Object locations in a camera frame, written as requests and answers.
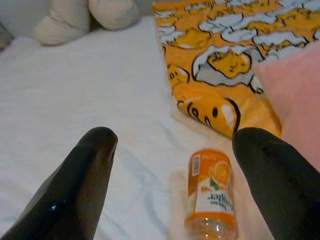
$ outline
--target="gudetama blanket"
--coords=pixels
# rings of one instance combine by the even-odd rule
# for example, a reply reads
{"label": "gudetama blanket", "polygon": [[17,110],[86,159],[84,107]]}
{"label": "gudetama blanket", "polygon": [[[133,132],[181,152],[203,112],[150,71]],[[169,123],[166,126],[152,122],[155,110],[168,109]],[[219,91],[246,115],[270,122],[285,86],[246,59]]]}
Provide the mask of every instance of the gudetama blanket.
{"label": "gudetama blanket", "polygon": [[158,2],[153,12],[181,111],[230,138],[245,127],[281,135],[253,69],[320,39],[320,0]]}

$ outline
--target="plush toy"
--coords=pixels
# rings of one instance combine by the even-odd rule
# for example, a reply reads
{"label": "plush toy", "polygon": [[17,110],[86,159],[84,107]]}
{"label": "plush toy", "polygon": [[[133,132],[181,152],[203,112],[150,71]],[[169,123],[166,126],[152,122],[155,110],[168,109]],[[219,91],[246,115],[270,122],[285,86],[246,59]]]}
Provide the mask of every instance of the plush toy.
{"label": "plush toy", "polygon": [[35,28],[43,45],[75,40],[90,30],[90,13],[106,29],[123,29],[139,18],[133,0],[52,0],[49,14]]}

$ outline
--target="orange juice bottle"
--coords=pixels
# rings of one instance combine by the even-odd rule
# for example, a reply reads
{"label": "orange juice bottle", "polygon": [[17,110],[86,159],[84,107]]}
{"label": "orange juice bottle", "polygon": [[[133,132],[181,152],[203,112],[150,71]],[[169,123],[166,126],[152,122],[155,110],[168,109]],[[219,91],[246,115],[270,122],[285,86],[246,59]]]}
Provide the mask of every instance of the orange juice bottle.
{"label": "orange juice bottle", "polygon": [[203,149],[191,156],[184,221],[190,240],[236,239],[231,172],[230,160],[222,152]]}

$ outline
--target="white bed sheet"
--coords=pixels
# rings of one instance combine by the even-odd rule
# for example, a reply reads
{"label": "white bed sheet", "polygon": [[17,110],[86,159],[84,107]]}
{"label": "white bed sheet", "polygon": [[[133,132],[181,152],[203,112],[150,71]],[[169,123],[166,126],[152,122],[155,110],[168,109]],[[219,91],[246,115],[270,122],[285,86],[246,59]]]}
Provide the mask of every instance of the white bed sheet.
{"label": "white bed sheet", "polygon": [[231,141],[171,116],[155,29],[145,17],[57,47],[17,38],[0,54],[0,235],[83,134],[106,126],[119,142],[95,240],[184,239],[187,165],[207,147],[230,157],[238,239],[273,239]]}

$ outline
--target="wrinkled sheet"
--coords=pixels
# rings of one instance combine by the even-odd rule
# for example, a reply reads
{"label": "wrinkled sheet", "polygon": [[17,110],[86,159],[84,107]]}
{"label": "wrinkled sheet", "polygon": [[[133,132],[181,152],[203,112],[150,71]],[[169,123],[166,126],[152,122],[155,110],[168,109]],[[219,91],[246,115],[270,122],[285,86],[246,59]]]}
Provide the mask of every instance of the wrinkled sheet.
{"label": "wrinkled sheet", "polygon": [[188,161],[207,147],[230,157],[238,239],[273,239],[231,141],[171,116],[155,29],[145,17],[57,47],[17,38],[0,54],[0,235],[83,134],[106,126],[119,142],[95,240],[184,239]]}

